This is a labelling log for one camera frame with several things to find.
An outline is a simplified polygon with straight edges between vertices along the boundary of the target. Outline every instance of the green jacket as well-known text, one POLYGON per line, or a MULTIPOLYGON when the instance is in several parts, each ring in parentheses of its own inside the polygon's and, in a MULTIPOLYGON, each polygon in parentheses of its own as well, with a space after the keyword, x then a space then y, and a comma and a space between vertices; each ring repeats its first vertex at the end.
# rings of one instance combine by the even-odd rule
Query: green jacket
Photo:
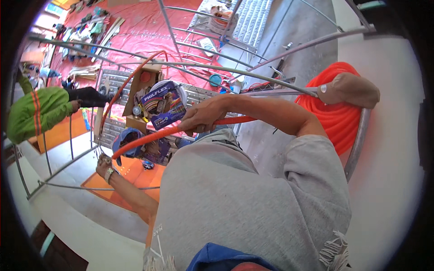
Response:
POLYGON ((61 87, 33 91, 26 77, 18 80, 24 96, 10 108, 6 135, 14 144, 50 130, 72 114, 68 92, 61 87))

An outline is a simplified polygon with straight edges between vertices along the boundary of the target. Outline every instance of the orange floor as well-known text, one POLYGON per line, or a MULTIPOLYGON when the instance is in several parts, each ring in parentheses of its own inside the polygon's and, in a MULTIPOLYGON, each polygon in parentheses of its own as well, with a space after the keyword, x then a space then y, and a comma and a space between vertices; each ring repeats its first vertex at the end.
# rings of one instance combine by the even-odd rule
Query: orange floor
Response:
MULTIPOLYGON (((136 187, 160 186, 161 176, 163 175, 164 169, 166 168, 165 166, 155 164, 153 169, 145 170, 141 164, 141 160, 126 157, 122 157, 121 167, 117 165, 115 160, 113 160, 113 165, 126 180, 134 184, 136 187)), ((87 188, 112 188, 102 177, 96 174, 96 172, 92 174, 92 176, 90 176, 81 186, 87 188)), ((89 191, 100 198, 107 200, 108 202, 132 211, 131 206, 115 191, 89 191)), ((160 201, 159 189, 143 190, 143 193, 148 194, 158 202, 160 201)))
MULTIPOLYGON (((86 124, 83 119, 81 110, 72 114, 72 138, 87 133, 86 124)), ((44 153, 44 139, 43 135, 37 136, 40 153, 44 153)), ((51 130, 45 132, 45 141, 47 144, 47 150, 50 150, 56 146, 59 146, 63 142, 69 140, 69 117, 63 119, 63 121, 56 124, 51 130)))

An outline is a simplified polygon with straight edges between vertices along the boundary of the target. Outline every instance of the teal lid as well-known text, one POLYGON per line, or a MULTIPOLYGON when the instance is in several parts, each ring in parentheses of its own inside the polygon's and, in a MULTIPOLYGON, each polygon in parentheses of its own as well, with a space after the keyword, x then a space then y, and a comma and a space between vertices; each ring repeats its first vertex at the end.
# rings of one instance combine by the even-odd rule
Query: teal lid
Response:
POLYGON ((221 84, 222 79, 221 79, 220 75, 213 74, 210 76, 210 81, 211 81, 210 82, 211 86, 217 87, 218 84, 221 84))

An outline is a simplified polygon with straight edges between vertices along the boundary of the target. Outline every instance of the gray sleeve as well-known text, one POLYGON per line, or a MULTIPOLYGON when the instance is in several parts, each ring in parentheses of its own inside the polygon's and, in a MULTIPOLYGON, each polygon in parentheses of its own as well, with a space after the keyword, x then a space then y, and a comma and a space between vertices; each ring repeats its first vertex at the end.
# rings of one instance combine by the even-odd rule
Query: gray sleeve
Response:
POLYGON ((284 171, 293 190, 299 190, 296 194, 349 210, 344 170, 328 138, 304 135, 292 140, 286 147, 284 171))

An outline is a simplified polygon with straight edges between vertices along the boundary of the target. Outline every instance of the orange flexible conduit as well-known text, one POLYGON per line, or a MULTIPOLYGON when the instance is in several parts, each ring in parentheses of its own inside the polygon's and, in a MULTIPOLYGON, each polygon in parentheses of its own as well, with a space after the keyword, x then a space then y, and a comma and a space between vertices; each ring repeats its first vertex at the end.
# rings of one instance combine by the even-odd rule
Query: orange flexible conduit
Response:
MULTIPOLYGON (((151 59, 156 57, 161 53, 166 53, 165 51, 158 51, 155 54, 151 55, 147 60, 145 60, 138 68, 128 77, 128 79, 124 82, 124 84, 119 88, 118 92, 115 94, 113 99, 110 101, 108 105, 107 111, 104 113, 101 121, 100 131, 102 131, 102 127, 107 118, 107 114, 112 108, 113 103, 117 100, 120 92, 127 85, 127 83, 131 80, 131 78, 138 72, 140 69, 151 59)), ((345 62, 337 62, 330 65, 327 69, 322 71, 317 77, 312 79, 307 87, 315 87, 328 82, 331 82, 336 75, 341 72, 351 72, 357 76, 360 76, 356 70, 345 62)), ((309 95, 299 95, 295 101, 299 105, 303 106, 305 109, 309 110, 313 114, 315 114, 321 124, 323 125, 327 135, 330 138, 330 141, 335 146, 336 152, 338 155, 344 153, 347 149, 349 149, 357 134, 357 127, 360 118, 360 108, 351 106, 348 104, 340 103, 333 105, 324 105, 318 98, 314 98, 309 95)), ((249 116, 241 116, 241 117, 233 117, 233 118, 224 118, 222 120, 217 120, 214 122, 215 125, 222 124, 236 124, 236 123, 244 123, 249 121, 254 121, 255 118, 249 116)), ((152 142, 162 137, 166 137, 171 134, 175 134, 181 132, 182 130, 178 127, 169 127, 165 128, 161 131, 157 131, 152 134, 148 134, 144 137, 136 139, 133 142, 130 142, 116 151, 112 159, 117 159, 126 151, 144 145, 146 143, 152 142)))
MULTIPOLYGON (((360 76, 350 64, 336 62, 318 74, 306 87, 317 87, 331 82, 342 72, 360 76)), ((344 102, 325 105, 320 99, 309 95, 299 95, 295 102, 319 119, 338 155, 343 154, 353 145, 362 111, 360 107, 344 102)))

